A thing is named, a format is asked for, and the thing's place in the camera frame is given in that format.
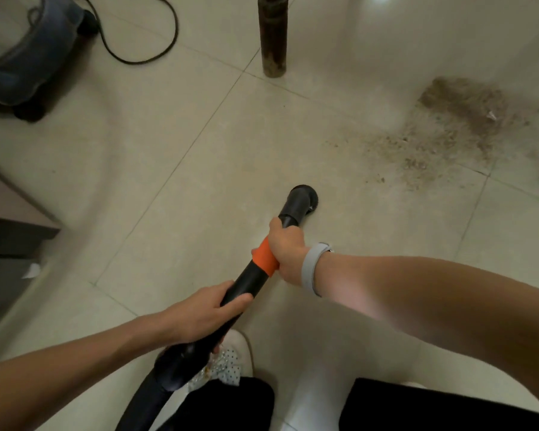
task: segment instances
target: vacuum wand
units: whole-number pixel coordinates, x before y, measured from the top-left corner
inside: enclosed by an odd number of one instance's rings
[[[284,228],[299,226],[303,218],[316,209],[317,204],[318,197],[313,188],[304,184],[294,187],[278,215],[281,225]],[[259,248],[253,251],[252,260],[228,289],[221,305],[244,293],[255,297],[278,268],[279,263],[273,256],[266,237]],[[165,349],[130,401],[116,431],[147,431],[172,392],[186,384],[208,363],[211,351],[221,342],[238,317],[226,322],[203,339]]]

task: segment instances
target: hand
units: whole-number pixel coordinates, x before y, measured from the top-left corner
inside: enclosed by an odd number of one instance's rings
[[[273,218],[269,223],[268,241],[271,252],[279,261],[281,278],[288,283],[301,285],[303,259],[309,251],[301,228],[282,228],[280,219]]]
[[[232,284],[233,281],[226,281],[217,286],[202,287],[187,299],[153,315],[159,347],[202,339],[243,313],[253,300],[251,294],[240,295],[223,307],[219,306]]]

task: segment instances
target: tile floor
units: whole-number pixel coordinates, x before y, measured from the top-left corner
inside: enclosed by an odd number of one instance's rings
[[[255,0],[171,1],[180,40],[167,57],[125,66],[97,40],[43,121],[0,118],[0,172],[64,225],[0,324],[0,359],[235,277],[300,183],[321,198],[308,242],[539,287],[539,0],[290,0],[275,80],[261,73]],[[173,31],[154,0],[93,2],[126,57]],[[463,105],[446,112],[451,96]],[[496,369],[277,279],[239,328],[276,390],[275,430],[336,429],[356,376],[539,410]],[[112,429],[153,356],[42,429]]]

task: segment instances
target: orange tape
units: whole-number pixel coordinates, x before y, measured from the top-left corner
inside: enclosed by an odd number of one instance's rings
[[[279,269],[279,262],[271,253],[270,243],[267,237],[261,243],[260,247],[253,251],[252,260],[270,277],[276,269]]]

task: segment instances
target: vacuum body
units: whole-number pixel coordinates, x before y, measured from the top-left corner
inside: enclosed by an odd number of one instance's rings
[[[317,193],[306,185],[294,187],[287,197],[279,218],[284,228],[301,224],[316,209]],[[279,263],[270,250],[267,237],[257,248],[252,260],[228,289],[221,305],[241,294],[258,294]],[[214,333],[193,343],[167,348],[156,360],[152,371],[130,401],[116,431],[148,431],[171,394],[194,377],[207,363],[211,351],[220,343],[238,317],[223,324]]]
[[[0,104],[19,119],[41,119],[38,87],[61,68],[78,35],[98,31],[93,13],[73,0],[0,0]]]

